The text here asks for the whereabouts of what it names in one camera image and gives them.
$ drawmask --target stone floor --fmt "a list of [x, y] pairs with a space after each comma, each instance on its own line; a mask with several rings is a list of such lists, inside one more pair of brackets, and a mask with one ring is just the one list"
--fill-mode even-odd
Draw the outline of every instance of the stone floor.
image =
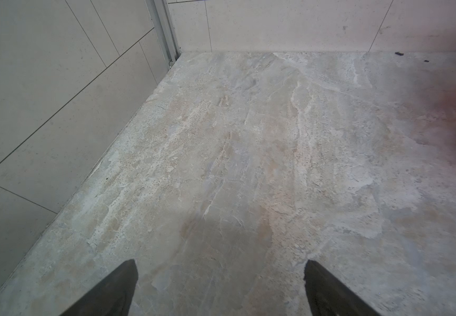
[[0, 315], [129, 258], [131, 315], [307, 315], [308, 259], [383, 315], [456, 315], [456, 53], [183, 54]]

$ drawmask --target grout line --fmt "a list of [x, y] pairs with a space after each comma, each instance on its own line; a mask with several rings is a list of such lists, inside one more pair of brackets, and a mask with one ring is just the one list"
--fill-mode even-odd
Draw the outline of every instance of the grout line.
[[[70, 8], [70, 10], [72, 11], [72, 14], [73, 14], [73, 16], [75, 17], [75, 20], [77, 20], [77, 22], [79, 22], [79, 19], [77, 19], [77, 16], [75, 16], [75, 13], [73, 13], [73, 10], [72, 10], [72, 8], [70, 7], [70, 5], [68, 4], [67, 0], [65, 0], [65, 2], [67, 3], [68, 8]], [[80, 28], [84, 31], [84, 28], [82, 27], [82, 24], [80, 24], [80, 22], [79, 22], [79, 25], [80, 25]], [[89, 40], [89, 42], [91, 43], [91, 45], [93, 45], [94, 51], [98, 54], [97, 48], [94, 47], [94, 44], [93, 44], [93, 42], [91, 41], [91, 38], [89, 38], [89, 36], [87, 36], [87, 39]], [[103, 65], [104, 65], [105, 68], [106, 68], [107, 65], [105, 65], [105, 62], [103, 61], [103, 59], [102, 59], [102, 63], [103, 63]]]
[[205, 0], [188, 0], [188, 1], [177, 1], [177, 2], [172, 2], [169, 4], [174, 4], [174, 3], [184, 3], [184, 2], [198, 2], [198, 1], [205, 1]]
[[98, 18], [100, 19], [100, 21], [102, 22], [102, 25], [103, 25], [103, 28], [105, 29], [105, 32], [107, 32], [107, 35], [109, 35], [109, 38], [110, 38], [110, 41], [112, 42], [112, 45], [114, 45], [114, 48], [116, 49], [116, 52], [117, 54], [119, 55], [119, 57], [121, 57], [121, 54], [119, 54], [118, 50], [117, 50], [117, 47], [116, 47], [116, 44], [114, 44], [114, 41], [112, 41], [112, 38], [110, 37], [110, 34], [109, 34], [109, 31], [107, 31], [107, 28], [105, 27], [105, 24], [103, 24], [103, 21], [102, 21], [102, 18], [100, 17], [100, 15], [98, 14], [98, 11], [97, 9], [95, 8], [94, 4], [93, 4], [93, 1], [89, 0], [91, 2], [91, 4], [93, 5], [93, 8], [94, 8], [94, 11], [97, 13], [98, 15]]
[[147, 60], [146, 54], [145, 54], [144, 51], [143, 51], [142, 44], [140, 44], [140, 41], [138, 41], [138, 44], [140, 45], [140, 48], [142, 48], [143, 57], [146, 59], [147, 65], [149, 66], [149, 69], [151, 70], [151, 74], [153, 75], [154, 82], [155, 82], [156, 85], [157, 85], [157, 84], [158, 84], [158, 81], [156, 80], [156, 77], [154, 76], [153, 70], [151, 69], [151, 65], [149, 64], [149, 61]]
[[49, 212], [53, 212], [53, 213], [56, 214], [56, 215], [58, 214], [58, 213], [56, 213], [56, 212], [54, 212], [54, 211], [51, 211], [51, 210], [48, 209], [47, 207], [43, 207], [42, 205], [40, 205], [40, 204], [38, 204], [38, 203], [35, 203], [34, 201], [31, 201], [31, 200], [29, 200], [29, 199], [27, 199], [27, 198], [25, 198], [25, 197], [20, 196], [19, 194], [16, 194], [16, 193], [14, 193], [14, 192], [12, 192], [12, 191], [10, 191], [10, 190], [5, 189], [3, 186], [0, 186], [0, 189], [5, 190], [5, 191], [7, 191], [7, 192], [10, 192], [10, 193], [14, 194], [15, 196], [18, 196], [18, 197], [20, 197], [21, 199], [27, 200], [28, 202], [31, 202], [31, 203], [33, 203], [33, 204], [35, 204], [35, 205], [38, 205], [38, 206], [40, 206], [41, 208], [48, 210]]
[[212, 53], [212, 40], [210, 39], [210, 27], [209, 27], [209, 15], [207, 14], [207, 2], [204, 1], [204, 4], [205, 4], [205, 16], [207, 18], [207, 30], [209, 30], [210, 52]]
[[391, 4], [389, 5], [388, 10], [386, 11], [386, 14], [384, 15], [383, 22], [380, 24], [379, 29], [377, 30], [377, 34], [373, 38], [372, 45], [370, 45], [370, 48], [368, 49], [368, 52], [370, 52], [370, 50], [372, 49], [373, 43], [375, 43], [375, 39], [377, 38], [377, 35], [379, 35], [380, 28], [383, 27], [384, 20], [385, 20], [386, 16], [388, 16], [388, 12], [389, 12], [389, 9], [391, 9], [391, 5], [393, 4], [393, 1], [394, 0], [391, 0]]
[[1, 164], [2, 162], [4, 162], [4, 160], [7, 159], [10, 155], [12, 155], [12, 153], [14, 153], [14, 152], [17, 150], [17, 148], [19, 148], [22, 144], [24, 144], [24, 142], [26, 142], [30, 137], [32, 137], [33, 134], [35, 134], [38, 130], [40, 130], [42, 126], [44, 126], [47, 122], [49, 122], [49, 120], [52, 119], [59, 111], [61, 111], [64, 107], [66, 107], [67, 104], [69, 104], [70, 101], [73, 100], [73, 98], [77, 97], [77, 96], [79, 95], [79, 93], [82, 92], [84, 89], [86, 89], [86, 87], [87, 87], [88, 85], [91, 85], [91, 83], [92, 83], [96, 78], [98, 78], [102, 73], [105, 72], [105, 70], [109, 69], [109, 67], [112, 66], [113, 63], [117, 62], [117, 60], [118, 60], [119, 58], [121, 58], [121, 56], [119, 56], [116, 60], [114, 60], [113, 62], [111, 62], [111, 64], [110, 64], [108, 67], [106, 67], [101, 73], [99, 73], [94, 79], [92, 79], [84, 88], [82, 88], [82, 89], [81, 89], [79, 92], [77, 92], [71, 99], [69, 99], [68, 102], [65, 103], [65, 105], [63, 105], [62, 107], [60, 107], [60, 109], [59, 109], [58, 111], [54, 112], [54, 114], [53, 114], [51, 117], [49, 117], [44, 123], [42, 123], [42, 125], [40, 125], [33, 133], [31, 133], [30, 136], [28, 136], [28, 137], [27, 137], [25, 140], [23, 140], [19, 145], [17, 145], [17, 147], [14, 148], [14, 150], [12, 150], [12, 151], [10, 152], [10, 154], [6, 155], [5, 158], [2, 159], [2, 161], [0, 161], [0, 164]]

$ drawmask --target black grout line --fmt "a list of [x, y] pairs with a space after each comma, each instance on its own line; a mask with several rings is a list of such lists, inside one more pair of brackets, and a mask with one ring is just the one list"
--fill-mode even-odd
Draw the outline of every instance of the black grout line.
[[48, 210], [49, 212], [53, 212], [53, 213], [56, 214], [56, 215], [58, 214], [58, 213], [56, 213], [56, 212], [54, 212], [54, 211], [51, 211], [51, 210], [48, 209], [47, 207], [43, 207], [42, 205], [40, 205], [40, 204], [38, 204], [38, 203], [35, 203], [34, 201], [31, 201], [31, 200], [29, 200], [29, 199], [27, 199], [27, 198], [25, 198], [25, 197], [20, 196], [19, 194], [16, 194], [16, 193], [14, 193], [14, 192], [12, 192], [12, 191], [10, 191], [10, 190], [5, 189], [3, 186], [0, 186], [0, 189], [5, 190], [5, 191], [7, 191], [7, 192], [10, 192], [10, 193], [14, 194], [15, 196], [20, 197], [20, 198], [23, 199], [23, 200], [27, 200], [28, 202], [31, 202], [31, 203], [33, 203], [33, 204], [35, 204], [35, 205], [38, 205], [38, 206], [40, 206], [41, 208]]
[[388, 16], [388, 12], [389, 12], [389, 9], [391, 9], [391, 5], [393, 4], [393, 1], [394, 1], [394, 0], [391, 0], [391, 4], [389, 5], [389, 8], [388, 8], [388, 10], [386, 11], [386, 14], [384, 15], [383, 21], [381, 22], [381, 24], [380, 24], [380, 26], [379, 26], [379, 29], [377, 30], [377, 34], [376, 34], [375, 37], [373, 38], [372, 45], [370, 45], [370, 48], [368, 49], [369, 52], [370, 52], [370, 50], [372, 49], [373, 43], [375, 43], [375, 39], [377, 38], [377, 35], [379, 35], [380, 28], [383, 27], [384, 20], [385, 20], [386, 16]]
[[[77, 19], [77, 16], [75, 16], [75, 13], [73, 13], [73, 10], [72, 10], [72, 8], [70, 7], [70, 5], [68, 4], [67, 0], [65, 0], [65, 2], [67, 3], [68, 8], [70, 8], [70, 10], [72, 11], [72, 14], [73, 14], [73, 16], [75, 17], [75, 20], [77, 20], [77, 22], [79, 22], [79, 19]], [[79, 22], [79, 25], [80, 25], [80, 28], [84, 31], [84, 28], [82, 27], [82, 24], [80, 24], [80, 22]], [[94, 47], [94, 44], [93, 44], [93, 42], [91, 41], [91, 38], [89, 38], [89, 36], [87, 36], [87, 39], [89, 40], [89, 42], [91, 43], [91, 45], [93, 45], [94, 51], [98, 54], [97, 48]], [[104, 65], [105, 68], [106, 68], [107, 65], [105, 65], [105, 62], [103, 61], [103, 59], [102, 59], [102, 63], [103, 63], [103, 65]]]
[[207, 2], [204, 2], [204, 4], [205, 4], [205, 16], [207, 18], [207, 29], [209, 30], [210, 52], [212, 53], [212, 40], [210, 39], [209, 15], [207, 14]]
[[154, 82], [155, 82], [156, 85], [157, 85], [157, 84], [158, 84], [158, 81], [156, 80], [156, 77], [154, 76], [153, 70], [151, 69], [151, 65], [149, 64], [149, 61], [147, 60], [146, 54], [145, 54], [144, 51], [143, 51], [142, 44], [140, 44], [140, 41], [138, 41], [138, 44], [140, 45], [140, 48], [142, 48], [143, 57], [146, 59], [147, 65], [149, 66], [149, 70], [151, 71], [151, 74], [153, 75]]
[[79, 95], [79, 93], [82, 92], [84, 89], [86, 89], [86, 87], [87, 87], [88, 85], [91, 85], [91, 83], [92, 83], [96, 78], [98, 78], [102, 73], [105, 72], [105, 70], [109, 69], [109, 67], [112, 66], [113, 63], [117, 62], [117, 60], [118, 60], [119, 58], [121, 58], [121, 56], [119, 56], [116, 60], [114, 60], [113, 62], [111, 62], [111, 64], [110, 64], [108, 67], [106, 67], [101, 73], [99, 73], [94, 79], [92, 79], [84, 88], [82, 88], [82, 89], [81, 89], [79, 92], [77, 92], [71, 99], [69, 99], [68, 102], [65, 103], [65, 105], [63, 105], [62, 107], [60, 107], [60, 109], [59, 109], [58, 111], [54, 112], [54, 114], [53, 114], [51, 117], [49, 117], [44, 123], [42, 123], [42, 125], [40, 125], [33, 133], [31, 133], [30, 136], [28, 136], [28, 137], [27, 137], [25, 140], [23, 140], [19, 145], [17, 145], [17, 147], [14, 148], [14, 150], [12, 150], [12, 151], [10, 152], [10, 154], [6, 155], [5, 158], [2, 159], [2, 161], [0, 161], [0, 164], [1, 164], [2, 162], [4, 162], [4, 160], [7, 159], [10, 155], [12, 155], [12, 153], [14, 153], [14, 152], [17, 150], [17, 148], [19, 148], [22, 144], [24, 144], [24, 142], [26, 142], [30, 137], [32, 137], [33, 134], [35, 134], [38, 130], [40, 130], [42, 126], [44, 126], [47, 122], [49, 122], [49, 120], [52, 119], [59, 111], [61, 111], [64, 107], [66, 107], [67, 104], [69, 104], [70, 101], [73, 100], [73, 98], [77, 97], [77, 96]]
[[117, 54], [119, 55], [119, 57], [121, 57], [121, 54], [119, 54], [119, 52], [117, 51], [116, 44], [114, 44], [114, 41], [112, 41], [112, 38], [110, 37], [109, 31], [107, 31], [107, 28], [105, 27], [105, 24], [103, 24], [102, 18], [101, 18], [100, 15], [98, 14], [97, 9], [94, 7], [93, 1], [91, 1], [91, 0], [89, 0], [89, 1], [91, 2], [92, 6], [93, 6], [93, 8], [94, 8], [94, 11], [97, 13], [98, 18], [99, 18], [100, 21], [102, 22], [103, 28], [105, 29], [105, 32], [107, 32], [107, 35], [109, 36], [110, 41], [112, 42], [112, 45], [114, 45], [114, 48], [116, 49]]
[[185, 3], [185, 2], [198, 2], [198, 1], [205, 1], [205, 0], [188, 0], [188, 1], [177, 1], [177, 2], [172, 2], [169, 4], [175, 4], [175, 3]]

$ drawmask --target tiled wall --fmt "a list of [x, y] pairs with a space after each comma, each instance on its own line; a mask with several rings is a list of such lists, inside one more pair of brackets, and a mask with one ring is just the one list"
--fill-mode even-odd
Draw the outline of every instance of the tiled wall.
[[456, 0], [169, 0], [186, 51], [456, 51]]
[[168, 72], [145, 1], [0, 1], [0, 287]]

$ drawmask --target white wall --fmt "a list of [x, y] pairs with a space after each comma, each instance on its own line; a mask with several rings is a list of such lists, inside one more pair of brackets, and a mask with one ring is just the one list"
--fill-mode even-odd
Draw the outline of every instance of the white wall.
[[0, 287], [167, 64], [145, 1], [0, 0]]
[[456, 0], [169, 0], [182, 51], [456, 51]]

